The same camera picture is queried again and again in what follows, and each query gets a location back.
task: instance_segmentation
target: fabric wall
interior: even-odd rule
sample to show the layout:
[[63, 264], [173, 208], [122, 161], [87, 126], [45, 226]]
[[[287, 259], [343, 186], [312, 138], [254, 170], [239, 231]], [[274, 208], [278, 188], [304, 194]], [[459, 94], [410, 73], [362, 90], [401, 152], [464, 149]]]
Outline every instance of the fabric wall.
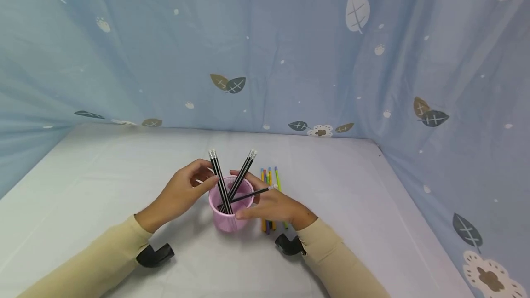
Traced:
[[527, 297], [530, 0], [0, 0], [0, 18], [0, 196], [84, 122], [372, 138], [475, 295]]

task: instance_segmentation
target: hand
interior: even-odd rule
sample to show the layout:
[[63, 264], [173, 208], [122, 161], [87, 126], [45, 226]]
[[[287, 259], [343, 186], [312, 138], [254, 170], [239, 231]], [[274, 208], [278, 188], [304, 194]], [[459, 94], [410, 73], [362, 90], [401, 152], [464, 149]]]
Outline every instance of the hand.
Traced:
[[[238, 173], [237, 170], [230, 171], [232, 175], [237, 175]], [[245, 178], [252, 184], [254, 190], [263, 189], [268, 186], [267, 183], [251, 173], [247, 173]], [[235, 217], [240, 220], [247, 218], [266, 218], [266, 220], [271, 221], [286, 221], [296, 231], [306, 228], [318, 218], [309, 208], [276, 189], [254, 196], [254, 202], [257, 206], [239, 210], [235, 214]]]
[[219, 177], [209, 168], [212, 168], [209, 161], [197, 159], [179, 169], [155, 201], [135, 215], [136, 221], [146, 231], [153, 233], [180, 217], [219, 181]]

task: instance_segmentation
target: yellow pencil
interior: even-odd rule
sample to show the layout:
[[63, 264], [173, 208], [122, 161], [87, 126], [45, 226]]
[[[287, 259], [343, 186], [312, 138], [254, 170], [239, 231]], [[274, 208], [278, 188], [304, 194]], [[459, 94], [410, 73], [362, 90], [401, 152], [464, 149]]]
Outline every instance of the yellow pencil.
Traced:
[[[261, 180], [265, 181], [263, 169], [261, 169]], [[261, 231], [266, 232], [266, 223], [264, 218], [261, 219]]]
[[[278, 184], [278, 191], [282, 192], [282, 185], [280, 184], [280, 175], [278, 174], [278, 167], [274, 168], [274, 172], [276, 173], [276, 184]], [[287, 225], [287, 222], [283, 222], [283, 226], [285, 229], [288, 229], [289, 226]]]

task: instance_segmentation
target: pencil holder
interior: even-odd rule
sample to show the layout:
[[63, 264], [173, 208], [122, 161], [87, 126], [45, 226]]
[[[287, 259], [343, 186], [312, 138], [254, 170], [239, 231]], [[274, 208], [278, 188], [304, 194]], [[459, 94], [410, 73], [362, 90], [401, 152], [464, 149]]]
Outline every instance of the pencil holder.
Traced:
[[[234, 184], [235, 176], [225, 176], [225, 185], [227, 192], [230, 191], [231, 187]], [[243, 182], [241, 182], [241, 185], [239, 186], [239, 189], [237, 190], [237, 196], [248, 194], [254, 191], [252, 188], [252, 185], [248, 180], [244, 179]], [[235, 218], [235, 212], [238, 210], [241, 210], [242, 208], [248, 208], [254, 201], [254, 196], [246, 198], [242, 201], [236, 201], [235, 203], [232, 203], [232, 210], [234, 211], [234, 214], [223, 214], [219, 210], [217, 210], [216, 205], [222, 204], [221, 196], [219, 194], [219, 188], [215, 186], [212, 190], [210, 190], [210, 193], [208, 194], [208, 201], [210, 202], [210, 207], [213, 211], [213, 224], [219, 229], [220, 231], [224, 232], [235, 232], [239, 229], [243, 228], [248, 220], [237, 220]]]

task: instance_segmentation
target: beige sleeve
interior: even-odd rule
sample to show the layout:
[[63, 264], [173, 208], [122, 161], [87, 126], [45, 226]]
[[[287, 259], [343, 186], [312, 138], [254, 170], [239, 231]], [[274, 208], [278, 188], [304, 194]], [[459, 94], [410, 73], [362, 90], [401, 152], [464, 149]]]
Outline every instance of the beige sleeve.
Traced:
[[113, 226], [18, 298], [95, 298], [115, 287], [138, 265], [152, 234], [132, 215]]
[[331, 298], [389, 298], [366, 266], [324, 221], [298, 232], [307, 252], [307, 265], [320, 278]]

